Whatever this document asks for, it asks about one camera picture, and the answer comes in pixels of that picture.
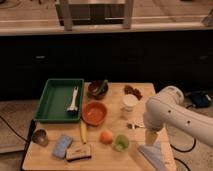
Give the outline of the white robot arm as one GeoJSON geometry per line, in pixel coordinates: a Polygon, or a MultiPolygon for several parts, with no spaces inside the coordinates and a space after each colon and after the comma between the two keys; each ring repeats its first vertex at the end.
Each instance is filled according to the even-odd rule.
{"type": "Polygon", "coordinates": [[[182,91],[175,86],[163,88],[146,101],[143,122],[147,145],[154,144],[167,123],[213,148],[213,119],[182,107],[183,101],[182,91]]]}

